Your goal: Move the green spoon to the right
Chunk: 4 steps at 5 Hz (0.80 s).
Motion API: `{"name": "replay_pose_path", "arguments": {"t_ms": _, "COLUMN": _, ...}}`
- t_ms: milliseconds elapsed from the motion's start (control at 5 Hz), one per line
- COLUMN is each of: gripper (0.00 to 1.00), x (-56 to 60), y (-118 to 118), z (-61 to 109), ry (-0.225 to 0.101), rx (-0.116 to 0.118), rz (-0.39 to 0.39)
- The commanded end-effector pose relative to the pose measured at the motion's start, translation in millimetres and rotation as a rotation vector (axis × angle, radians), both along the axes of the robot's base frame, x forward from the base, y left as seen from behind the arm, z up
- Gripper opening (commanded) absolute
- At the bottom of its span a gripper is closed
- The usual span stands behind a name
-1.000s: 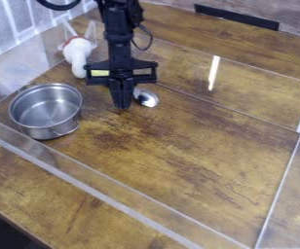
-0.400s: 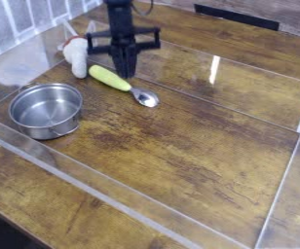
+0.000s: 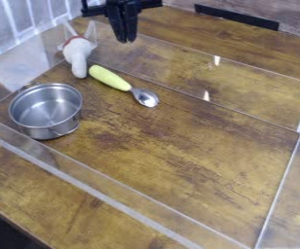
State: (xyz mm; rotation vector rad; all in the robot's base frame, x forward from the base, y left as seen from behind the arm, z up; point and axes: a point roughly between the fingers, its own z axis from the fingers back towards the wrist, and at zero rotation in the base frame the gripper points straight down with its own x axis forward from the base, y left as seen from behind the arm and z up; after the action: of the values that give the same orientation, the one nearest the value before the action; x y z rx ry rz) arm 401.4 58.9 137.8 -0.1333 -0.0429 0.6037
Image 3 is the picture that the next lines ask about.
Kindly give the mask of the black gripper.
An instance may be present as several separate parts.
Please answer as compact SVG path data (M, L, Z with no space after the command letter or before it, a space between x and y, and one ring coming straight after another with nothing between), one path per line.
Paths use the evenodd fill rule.
M164 0L105 0L104 4L89 5L81 0L81 13L85 17L108 16L117 39L121 43L137 38L138 14L152 8L164 6Z

